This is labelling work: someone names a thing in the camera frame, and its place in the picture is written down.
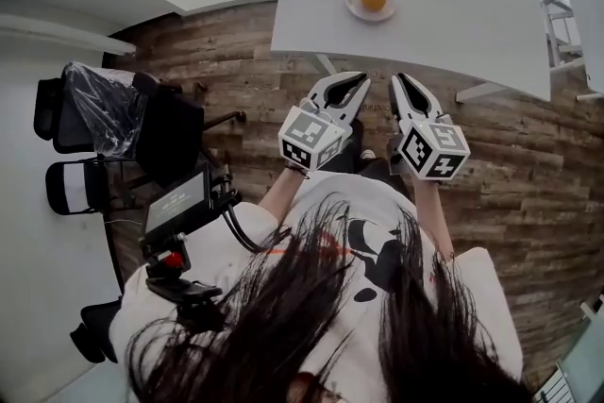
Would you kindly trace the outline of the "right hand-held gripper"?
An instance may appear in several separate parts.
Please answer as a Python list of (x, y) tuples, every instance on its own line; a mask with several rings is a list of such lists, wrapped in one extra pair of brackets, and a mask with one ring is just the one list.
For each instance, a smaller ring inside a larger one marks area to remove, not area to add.
[[(390, 173), (401, 175), (408, 169), (420, 180), (451, 180), (471, 154), (461, 128), (452, 123), (432, 92), (412, 76), (392, 76), (389, 99), (399, 129), (388, 142)], [(425, 119), (406, 119), (409, 105)]]

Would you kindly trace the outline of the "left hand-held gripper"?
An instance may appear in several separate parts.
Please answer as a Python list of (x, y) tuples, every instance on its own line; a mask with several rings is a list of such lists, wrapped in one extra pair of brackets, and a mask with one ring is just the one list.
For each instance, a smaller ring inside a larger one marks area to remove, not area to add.
[[(339, 155), (353, 134), (356, 118), (372, 80), (363, 72), (341, 72), (319, 79), (278, 132), (280, 155), (307, 171), (317, 171)], [(340, 105), (339, 123), (318, 105)]]

